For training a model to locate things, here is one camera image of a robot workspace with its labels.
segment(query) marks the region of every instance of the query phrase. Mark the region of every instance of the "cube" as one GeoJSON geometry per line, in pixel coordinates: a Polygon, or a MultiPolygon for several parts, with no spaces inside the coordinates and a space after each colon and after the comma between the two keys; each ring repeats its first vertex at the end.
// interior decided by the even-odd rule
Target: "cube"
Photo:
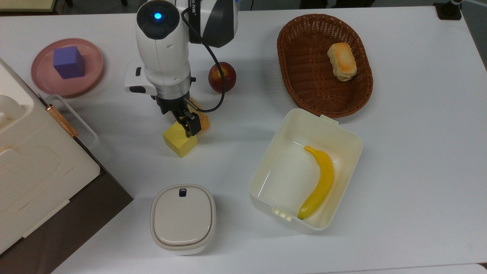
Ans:
{"type": "Polygon", "coordinates": [[[85,75],[85,61],[76,46],[54,49],[53,66],[63,79],[85,75]]]}
{"type": "Polygon", "coordinates": [[[162,136],[166,145],[181,158],[198,143],[196,136],[186,137],[186,131],[178,122],[170,126],[162,136]]]}

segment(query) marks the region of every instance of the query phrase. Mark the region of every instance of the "yellow cube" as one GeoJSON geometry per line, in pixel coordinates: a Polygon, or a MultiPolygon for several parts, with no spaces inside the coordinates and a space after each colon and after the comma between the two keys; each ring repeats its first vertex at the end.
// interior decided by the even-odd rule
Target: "yellow cube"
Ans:
{"type": "Polygon", "coordinates": [[[178,122],[172,124],[162,136],[166,145],[181,158],[198,143],[196,136],[186,137],[183,126],[178,122]]]}

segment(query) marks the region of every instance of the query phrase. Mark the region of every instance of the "black cable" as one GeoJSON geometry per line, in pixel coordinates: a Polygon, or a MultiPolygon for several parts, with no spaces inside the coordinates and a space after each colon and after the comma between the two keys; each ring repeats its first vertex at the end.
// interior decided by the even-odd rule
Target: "black cable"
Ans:
{"type": "Polygon", "coordinates": [[[218,71],[220,72],[220,76],[222,77],[222,86],[223,86],[223,90],[222,90],[222,96],[220,97],[220,102],[218,102],[218,104],[216,105],[216,107],[212,108],[212,109],[200,109],[198,108],[195,104],[193,104],[193,102],[191,102],[189,99],[186,99],[185,98],[185,101],[191,106],[193,107],[196,111],[198,112],[203,112],[203,113],[208,113],[208,112],[212,112],[212,111],[215,111],[217,110],[223,103],[223,99],[225,98],[225,91],[226,91],[226,80],[225,80],[225,75],[223,74],[223,70],[222,70],[222,67],[220,66],[220,63],[218,62],[218,60],[216,59],[216,56],[213,54],[213,52],[211,51],[210,47],[208,46],[208,44],[205,42],[205,40],[203,40],[203,38],[200,36],[200,32],[195,30],[194,27],[188,22],[188,20],[186,20],[185,18],[185,14],[189,12],[189,8],[185,9],[182,13],[181,13],[181,18],[183,19],[183,22],[188,26],[188,28],[190,29],[190,31],[193,32],[193,34],[200,40],[201,44],[203,44],[203,46],[205,46],[205,48],[208,50],[208,52],[210,53],[211,57],[213,58],[213,60],[215,61],[215,64],[218,68],[218,71]]]}

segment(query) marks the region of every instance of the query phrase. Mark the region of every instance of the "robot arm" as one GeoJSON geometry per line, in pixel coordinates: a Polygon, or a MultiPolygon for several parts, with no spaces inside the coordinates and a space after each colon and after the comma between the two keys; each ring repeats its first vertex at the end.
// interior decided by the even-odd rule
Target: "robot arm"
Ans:
{"type": "Polygon", "coordinates": [[[125,90],[152,96],[162,114],[171,111],[187,136],[201,130],[199,117],[187,108],[191,77],[188,39],[200,42],[181,17],[188,10],[189,24],[206,44],[221,47],[237,30],[234,0],[152,0],[137,12],[135,36],[141,61],[131,62],[126,71],[125,90]]]}

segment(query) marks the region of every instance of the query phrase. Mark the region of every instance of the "wicker basket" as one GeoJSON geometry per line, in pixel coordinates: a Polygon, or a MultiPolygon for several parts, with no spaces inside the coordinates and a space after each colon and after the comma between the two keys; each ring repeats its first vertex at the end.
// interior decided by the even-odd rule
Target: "wicker basket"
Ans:
{"type": "Polygon", "coordinates": [[[288,22],[277,40],[282,79],[296,105],[315,115],[343,117],[357,112],[372,93],[372,71],[362,41],[343,21],[326,14],[309,14],[288,22]],[[328,49],[350,45],[357,74],[348,82],[333,75],[328,49]]]}

